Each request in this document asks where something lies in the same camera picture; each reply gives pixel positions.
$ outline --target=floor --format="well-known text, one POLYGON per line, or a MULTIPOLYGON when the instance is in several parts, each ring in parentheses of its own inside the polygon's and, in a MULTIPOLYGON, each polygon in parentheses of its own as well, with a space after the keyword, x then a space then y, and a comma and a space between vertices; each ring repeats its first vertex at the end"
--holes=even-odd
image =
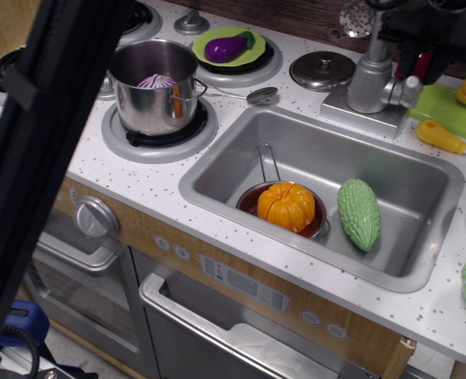
MULTIPOLYGON (((74 343, 67 336, 64 336, 53 328, 49 331, 46 342, 58 363, 70 366, 79 366, 86 373, 93 372, 99 374, 100 379, 130 378, 123 372, 111 366, 109 363, 105 362, 102 358, 74 343)), ((452 359, 432 351, 421 344, 418 345, 415 354, 409 361, 409 364, 431 375, 435 379, 448 379, 453 368, 452 359)))

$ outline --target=toy eggplant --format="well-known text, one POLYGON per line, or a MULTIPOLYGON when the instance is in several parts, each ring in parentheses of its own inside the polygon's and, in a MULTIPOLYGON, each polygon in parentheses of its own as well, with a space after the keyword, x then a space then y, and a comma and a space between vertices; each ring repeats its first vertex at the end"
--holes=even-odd
POLYGON ((254 45, 254 35, 245 31, 237 36, 212 39, 205 46, 205 58, 213 63, 226 63, 254 45))

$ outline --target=oven window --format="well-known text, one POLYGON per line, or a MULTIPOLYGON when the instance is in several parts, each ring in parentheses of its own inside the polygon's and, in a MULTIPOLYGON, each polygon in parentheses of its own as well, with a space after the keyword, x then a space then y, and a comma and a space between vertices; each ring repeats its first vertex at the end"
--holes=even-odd
POLYGON ((28 274, 39 291, 138 346, 124 288, 114 273, 88 276, 36 249, 28 274))

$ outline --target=toy orange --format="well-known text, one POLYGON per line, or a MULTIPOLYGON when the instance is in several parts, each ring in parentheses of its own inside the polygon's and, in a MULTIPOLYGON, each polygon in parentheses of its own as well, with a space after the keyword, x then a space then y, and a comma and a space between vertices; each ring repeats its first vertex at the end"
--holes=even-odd
POLYGON ((257 200, 257 215, 270 223, 299 233, 315 217, 314 195, 300 184, 274 184, 257 200))

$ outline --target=green cutting board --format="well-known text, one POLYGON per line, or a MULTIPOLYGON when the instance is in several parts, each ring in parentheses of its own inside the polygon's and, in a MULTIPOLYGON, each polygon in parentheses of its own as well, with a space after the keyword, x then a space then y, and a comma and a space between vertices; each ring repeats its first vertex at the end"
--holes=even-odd
POLYGON ((407 116, 419 121, 440 122, 449 132, 466 138, 466 105, 456 98, 456 90, 440 84, 427 85, 419 97, 417 107, 407 116))

